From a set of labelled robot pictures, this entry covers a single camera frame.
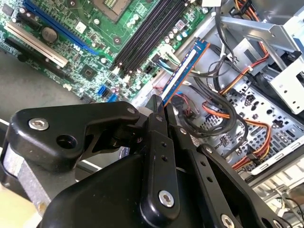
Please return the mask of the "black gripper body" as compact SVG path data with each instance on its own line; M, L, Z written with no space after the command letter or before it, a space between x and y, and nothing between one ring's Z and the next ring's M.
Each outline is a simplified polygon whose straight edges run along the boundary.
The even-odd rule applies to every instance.
M140 211L143 157L132 155L60 192L42 228L148 228Z

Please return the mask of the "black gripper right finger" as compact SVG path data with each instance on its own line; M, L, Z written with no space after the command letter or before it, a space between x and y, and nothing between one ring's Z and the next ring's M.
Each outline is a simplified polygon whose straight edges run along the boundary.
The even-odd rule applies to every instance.
M168 131L174 142L181 215L193 228L285 228L287 224L208 144L195 147L168 104Z

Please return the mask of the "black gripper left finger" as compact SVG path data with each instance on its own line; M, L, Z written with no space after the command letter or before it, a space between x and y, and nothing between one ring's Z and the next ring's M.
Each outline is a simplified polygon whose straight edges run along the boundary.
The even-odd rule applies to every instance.
M168 226L180 213L174 144L162 99L153 95L147 109L144 115L120 101L18 111L6 133L1 164L36 206L48 207L68 187L141 155L141 215L150 226Z

